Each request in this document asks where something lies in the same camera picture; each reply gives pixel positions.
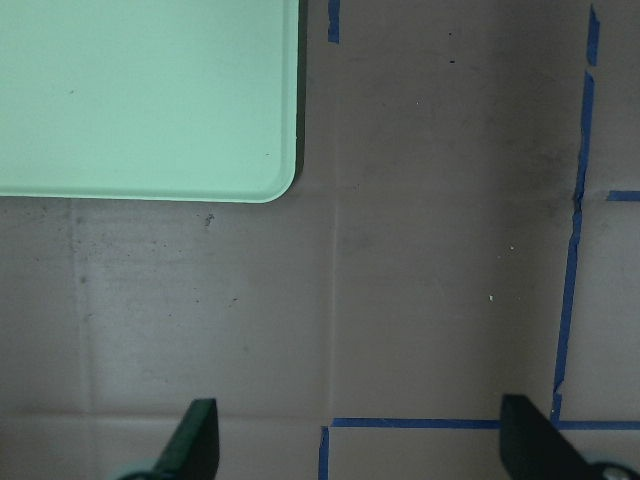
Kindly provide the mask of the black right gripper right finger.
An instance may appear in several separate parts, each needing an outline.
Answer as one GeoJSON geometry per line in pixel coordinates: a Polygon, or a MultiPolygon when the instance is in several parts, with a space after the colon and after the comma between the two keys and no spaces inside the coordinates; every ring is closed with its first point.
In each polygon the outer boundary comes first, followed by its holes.
{"type": "Polygon", "coordinates": [[[619,479],[617,464],[589,463],[524,395],[502,398],[499,453],[512,479],[619,479]]]}

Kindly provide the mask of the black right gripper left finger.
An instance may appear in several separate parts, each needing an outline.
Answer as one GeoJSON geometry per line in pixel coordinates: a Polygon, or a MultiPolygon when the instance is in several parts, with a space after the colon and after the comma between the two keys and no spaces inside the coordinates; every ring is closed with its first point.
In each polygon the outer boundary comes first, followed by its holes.
{"type": "Polygon", "coordinates": [[[217,475],[220,439],[214,398],[193,400],[157,462],[154,479],[210,480],[217,475]]]}

